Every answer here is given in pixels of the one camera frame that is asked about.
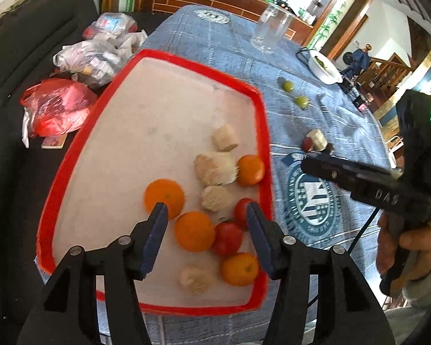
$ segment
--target sofa backrest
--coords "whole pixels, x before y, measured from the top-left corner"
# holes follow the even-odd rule
[[[19,162],[22,92],[48,77],[52,57],[63,45],[81,41],[97,19],[93,0],[28,0],[0,20],[0,290],[3,280],[7,211]],[[0,318],[2,316],[0,293]]]

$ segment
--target green grape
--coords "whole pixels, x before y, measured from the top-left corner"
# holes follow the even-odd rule
[[[305,110],[306,108],[308,108],[310,100],[308,100],[308,98],[306,98],[305,96],[298,96],[295,99],[295,103],[300,107],[300,109]]]
[[[289,81],[289,80],[286,80],[284,83],[283,83],[283,89],[286,91],[286,92],[290,92],[290,91],[292,91],[293,89],[294,89],[294,83],[292,83],[291,81]]]

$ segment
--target orange fruit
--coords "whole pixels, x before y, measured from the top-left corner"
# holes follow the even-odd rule
[[[179,245],[188,252],[204,252],[210,249],[216,239],[215,230],[206,214],[187,212],[177,219],[174,236]]]
[[[259,270],[257,258],[249,253],[236,253],[220,265],[223,281],[236,287],[253,284]]]
[[[246,154],[238,160],[238,184],[242,187],[255,185],[265,176],[265,164],[258,155]]]
[[[184,191],[174,180],[155,180],[148,184],[144,192],[145,209],[152,212],[157,202],[164,202],[168,206],[168,219],[174,219],[184,208]]]

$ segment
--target plaid tablecloth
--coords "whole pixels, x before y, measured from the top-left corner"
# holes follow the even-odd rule
[[[226,24],[198,17],[197,10],[211,10],[229,17]],[[373,208],[356,203],[331,183],[304,175],[300,170],[305,135],[321,129],[335,147],[335,155],[389,167],[380,129],[369,111],[359,112],[338,85],[325,85],[300,62],[299,46],[281,40],[274,54],[266,55],[250,44],[255,24],[217,9],[188,5],[170,16],[150,35],[144,48],[170,52],[229,73],[257,87],[263,94],[271,138],[274,213],[287,234],[316,248],[341,244],[348,248]],[[284,92],[279,78],[294,83],[292,96],[311,101],[300,110]],[[289,166],[282,159],[292,154]],[[375,267],[377,227],[374,223],[352,253],[374,291],[379,276]],[[310,297],[317,292],[311,280]],[[278,282],[271,281],[262,308],[226,317],[173,317],[144,314],[152,344],[238,344],[263,338],[272,313]],[[99,326],[109,334],[105,303],[98,302]],[[308,320],[316,317],[316,304]]]

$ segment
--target screw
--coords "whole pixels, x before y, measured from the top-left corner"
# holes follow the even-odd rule
[[[293,245],[295,244],[296,239],[293,236],[284,236],[283,241],[284,241],[284,244]]]
[[[129,236],[121,236],[118,239],[118,244],[120,245],[128,245],[131,242],[131,238]]]
[[[81,253],[81,246],[72,246],[70,248],[71,255],[79,255]]]
[[[345,252],[345,248],[341,245],[334,245],[332,246],[332,250],[337,254],[343,254]]]

